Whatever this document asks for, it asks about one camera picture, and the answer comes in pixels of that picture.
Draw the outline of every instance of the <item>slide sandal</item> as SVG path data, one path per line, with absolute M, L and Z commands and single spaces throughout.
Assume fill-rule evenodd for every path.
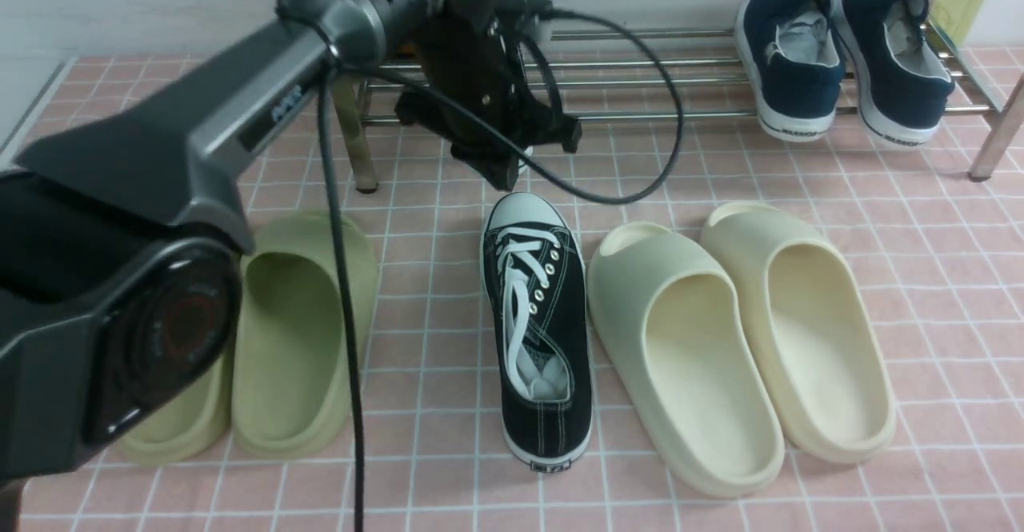
M 896 405 L 840 252 L 800 218 L 757 202 L 716 209 L 700 243 L 736 285 L 751 350 L 790 440 L 839 463 L 884 450 Z
M 193 386 L 125 434 L 118 451 L 136 464 L 162 467 L 206 450 L 230 427 L 230 394 L 228 349 Z
M 702 248 L 655 223 L 620 226 L 590 262 L 587 293 L 594 328 L 677 477 L 721 497 L 775 479 L 782 430 L 736 293 Z
M 345 259 L 365 353 L 380 265 L 374 249 L 342 216 Z M 330 216 L 304 212 L 256 233 L 242 261 L 242 313 L 234 354 L 231 414 L 246 451 L 264 458 L 314 454 L 351 412 L 345 332 Z

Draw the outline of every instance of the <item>white sole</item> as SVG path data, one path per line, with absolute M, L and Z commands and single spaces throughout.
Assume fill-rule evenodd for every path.
M 587 437 L 583 439 L 582 443 L 573 448 L 567 454 L 562 454 L 560 456 L 535 456 L 519 448 L 515 442 L 512 442 L 512 438 L 509 436 L 509 431 L 505 429 L 505 418 L 502 418 L 502 434 L 505 435 L 505 444 L 508 445 L 509 451 L 512 452 L 513 456 L 516 456 L 520 461 L 529 465 L 535 472 L 543 473 L 558 473 L 563 472 L 571 468 L 572 462 L 580 459 L 583 456 L 584 451 L 587 446 L 590 445 L 590 435 L 594 431 L 594 418 L 591 416 L 590 426 L 587 427 Z
M 860 120 L 867 127 L 867 131 L 878 141 L 890 146 L 890 148 L 916 148 L 916 146 L 932 139 L 935 132 L 939 130 L 938 124 L 936 127 L 926 130 L 903 127 L 901 124 L 893 123 L 878 108 L 878 105 L 874 105 L 874 99 L 871 97 L 871 74 L 867 70 L 864 54 L 860 51 L 860 46 L 853 35 L 853 29 L 850 28 L 850 23 L 847 21 L 846 14 L 843 13 L 843 0 L 831 0 L 831 7 L 833 24 L 839 32 L 846 57 L 852 62 L 854 73 L 857 76 L 857 112 L 860 113 Z
M 558 208 L 555 207 L 555 205 L 550 204 L 550 202 L 547 202 L 547 204 L 548 204 L 548 207 L 551 207 L 552 211 L 555 211 L 555 214 L 558 215 L 558 219 L 560 219 L 560 221 L 562 222 L 562 225 L 564 226 L 564 228 L 567 229 L 567 230 L 569 230 L 569 234 L 570 234 L 570 236 L 572 236 L 572 230 L 570 230 L 568 223 L 565 221 L 565 216 L 562 216 L 561 212 L 558 210 Z M 486 281 L 483 281 L 483 239 L 484 239 L 484 236 L 486 236 L 486 234 L 487 234 L 487 225 L 488 225 L 488 223 L 490 223 L 490 215 L 487 215 L 487 218 L 483 219 L 483 225 L 482 225 L 482 227 L 480 229 L 480 247 L 479 247 L 479 251 L 480 251 L 480 286 L 482 286 L 482 289 L 483 289 L 483 296 L 486 296 L 486 298 L 487 298 L 487 303 L 492 303 L 490 292 L 487 292 Z M 587 270 L 586 270 L 586 266 L 583 263 L 583 251 L 580 248 L 579 241 L 575 240 L 575 236 L 572 236 L 572 242 L 575 245 L 577 251 L 580 252 L 580 254 L 579 254 L 579 257 L 580 257 L 580 269 L 583 270 L 583 272 L 584 272 L 584 281 L 586 281 L 587 280 Z M 587 347 L 587 356 L 590 357 L 590 347 L 589 346 Z M 593 415 L 593 413 L 591 413 L 590 426 L 587 428 L 587 437 L 584 439 L 583 444 L 581 444 L 578 447 L 575 447 L 573 449 L 573 451 L 570 451 L 568 454 L 563 454 L 562 456 L 554 456 L 554 458 L 545 458 L 545 456 L 535 456 L 534 454 L 530 454 L 530 452 L 526 452 L 525 450 L 523 450 L 522 448 L 520 448 L 519 445 L 516 445 L 516 443 L 512 442 L 512 437 L 509 436 L 509 431 L 505 429 L 505 416 L 502 415 L 502 434 L 505 436 L 505 443 L 508 444 L 509 451 L 512 452 L 513 456 L 516 456 L 516 458 L 518 458 L 519 460 L 525 462 L 531 469 L 535 469 L 535 470 L 537 470 L 536 469 L 537 467 L 556 467 L 556 468 L 560 467 L 559 470 L 538 471 L 538 472 L 562 472 L 564 470 L 567 470 L 569 468 L 568 464 L 572 463 L 573 461 L 575 461 L 577 458 L 579 458 L 579 456 L 583 455 L 584 450 L 586 450 L 587 445 L 590 443 L 590 435 L 591 435 L 591 432 L 593 431 L 593 429 L 594 429 L 594 415 Z
M 736 50 L 739 52 L 739 59 L 742 61 L 746 77 L 751 80 L 751 87 L 754 88 L 754 98 L 757 101 L 758 123 L 764 128 L 768 135 L 782 139 L 782 141 L 816 141 L 825 134 L 836 120 L 836 109 L 829 116 L 821 118 L 794 118 L 783 116 L 772 109 L 765 101 L 764 93 L 761 91 L 761 73 L 758 72 L 758 64 L 754 61 L 754 51 L 751 43 L 746 40 L 746 32 L 743 30 L 743 16 L 746 14 L 746 4 L 743 2 L 736 14 L 736 24 L 733 33 L 736 37 Z

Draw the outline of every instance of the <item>pink tile floor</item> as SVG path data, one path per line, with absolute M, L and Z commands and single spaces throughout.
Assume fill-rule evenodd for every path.
M 1024 49 L 972 54 L 1005 97 Z M 83 58 L 33 134 L 109 116 L 196 61 Z M 745 86 L 685 95 L 689 108 L 751 97 Z M 567 97 L 573 109 L 666 106 L 660 90 Z M 387 98 L 374 103 L 380 113 Z M 669 124 L 593 125 L 579 156 L 540 152 L 579 185 L 633 192 L 653 178 L 671 132 Z M 855 118 L 811 145 L 775 141 L 750 123 L 700 124 L 688 127 L 673 178 L 643 204 L 601 208 L 529 175 L 521 181 L 562 209 L 588 258 L 623 222 L 648 219 L 693 236 L 732 199 L 793 211 L 848 256 L 899 400 L 896 439 L 860 467 L 791 449 L 773 485 L 726 501 L 670 476 L 593 337 L 598 430 L 588 453 L 548 477 L 512 458 L 477 273 L 480 222 L 500 195 L 446 157 L 439 139 L 373 128 L 381 189 L 366 196 L 343 182 L 347 214 L 383 258 L 365 376 L 369 530 L 1024 529 L 1024 139 L 990 182 L 970 183 L 965 171 L 985 132 L 978 117 L 951 117 L 928 148 L 896 152 L 873 145 Z M 253 223 L 324 206 L 312 134 L 306 113 L 242 178 Z M 33 481 L 23 532 L 348 530 L 349 443 L 345 436 L 314 458 L 282 464 L 223 438 L 159 471 L 109 450 L 77 474 Z

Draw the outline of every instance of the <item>white shoelace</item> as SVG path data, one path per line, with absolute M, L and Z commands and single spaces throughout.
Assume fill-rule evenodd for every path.
M 568 369 L 562 358 L 548 357 L 546 361 L 534 360 L 530 351 L 523 346 L 529 318 L 537 313 L 537 305 L 530 302 L 543 302 L 544 291 L 550 287 L 555 267 L 551 263 L 541 265 L 537 252 L 541 251 L 545 240 L 553 247 L 552 259 L 557 261 L 561 246 L 553 233 L 538 229 L 507 228 L 498 234 L 498 240 L 508 236 L 508 243 L 498 252 L 498 266 L 503 267 L 505 276 L 504 298 L 502 299 L 505 317 L 505 368 L 515 391 L 522 398 L 531 401 L 564 400 L 568 397 Z M 529 274 L 512 266 L 512 259 L 518 259 L 526 265 L 529 272 L 537 277 L 540 289 L 530 296 L 526 284 Z

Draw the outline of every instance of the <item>robotic arm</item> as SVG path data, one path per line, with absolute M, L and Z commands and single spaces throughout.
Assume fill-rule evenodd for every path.
M 238 176 L 326 75 L 376 66 L 437 21 L 482 41 L 496 1 L 278 0 L 276 20 L 188 76 L 0 174 L 0 504 L 13 483 L 80 468 L 216 360 L 240 306 L 234 258 L 253 248 Z

